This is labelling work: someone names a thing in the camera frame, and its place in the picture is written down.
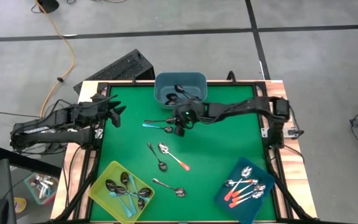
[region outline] teal bin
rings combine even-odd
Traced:
[[[204,101],[208,95],[205,76],[200,72],[165,72],[157,75],[154,83],[154,97],[162,108],[172,110],[175,105],[166,105],[167,95],[175,93],[179,99],[185,98],[175,91],[175,85],[181,85],[186,92]]]

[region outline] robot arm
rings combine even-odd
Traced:
[[[21,151],[38,143],[75,142],[85,149],[93,149],[95,126],[108,118],[115,127],[121,125],[120,114],[126,107],[117,108],[121,102],[109,101],[111,98],[95,95],[93,102],[70,105],[44,118],[17,123],[11,132],[11,146]]]
[[[271,112],[269,103],[273,103]],[[185,129],[191,129],[195,123],[213,124],[230,116],[257,113],[272,122],[268,130],[268,144],[283,148],[283,126],[290,119],[288,100],[278,97],[255,97],[240,103],[225,105],[222,103],[202,103],[197,100],[181,101],[173,112],[175,134],[185,135]]]

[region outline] gray concrete floor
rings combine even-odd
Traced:
[[[62,34],[250,27],[243,0],[78,1],[50,16]],[[54,35],[28,1],[0,0],[0,37]],[[358,0],[252,0],[259,27],[357,25]],[[358,29],[260,33],[270,76],[284,80],[299,125],[318,216],[358,223],[358,142],[349,119],[358,113]],[[202,34],[71,40],[76,64],[51,101],[76,102],[73,85],[133,49],[155,72],[199,71],[209,79],[233,70],[239,79],[261,79],[253,35]],[[0,111],[38,114],[49,89],[70,64],[61,40],[0,42]],[[0,115],[0,147],[9,149],[11,125],[25,118]],[[43,157],[58,166],[62,155]],[[12,173],[13,182],[25,171]],[[24,185],[15,195],[29,199]],[[19,223],[45,221],[52,206],[28,209]]]

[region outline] orange cable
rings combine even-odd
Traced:
[[[60,78],[65,78],[72,70],[74,67],[74,50],[73,47],[70,45],[70,43],[66,40],[66,38],[64,38],[64,36],[62,36],[59,32],[59,30],[57,29],[56,24],[53,22],[52,18],[46,13],[45,9],[39,4],[38,0],[35,0],[35,3],[38,5],[38,7],[41,9],[41,11],[47,16],[47,18],[49,19],[50,23],[53,25],[53,28],[55,28],[55,31],[57,33],[57,35],[66,42],[67,46],[70,48],[70,52],[71,52],[71,65],[70,68],[68,68],[68,70],[60,77]],[[50,98],[50,96],[52,95],[53,90],[56,88],[56,86],[59,84],[59,81],[57,81],[52,89],[49,91],[48,96],[46,97],[42,108],[41,108],[41,112],[40,112],[40,117],[42,117],[44,115],[44,109],[48,103],[48,100]]]

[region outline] yellow tray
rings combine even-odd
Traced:
[[[106,180],[111,179],[113,180],[116,185],[121,187],[125,187],[124,184],[121,183],[120,177],[122,172],[127,172],[129,175],[132,175],[135,180],[137,190],[140,190],[144,187],[148,187],[151,189],[152,193],[149,198],[149,202],[145,202],[145,207],[143,210],[146,209],[147,205],[150,203],[152,197],[154,196],[154,189],[145,184],[139,178],[137,178],[133,173],[129,172],[125,167],[119,164],[117,161],[112,161],[110,165],[103,171],[102,175],[96,180],[96,182],[92,185],[89,190],[89,196],[98,203],[102,208],[104,208],[110,215],[112,215],[117,221],[121,222],[122,224],[133,224],[136,220],[140,217],[143,210],[140,210],[137,206],[138,199],[136,197],[132,197],[132,201],[135,205],[136,213],[133,214],[130,218],[127,217],[124,207],[122,206],[121,202],[119,201],[118,197],[110,196],[110,191],[106,188]],[[127,184],[129,192],[136,192],[135,188],[133,187],[131,181]],[[129,200],[128,195],[120,196],[121,200],[124,202],[126,207],[130,210],[131,203]]]

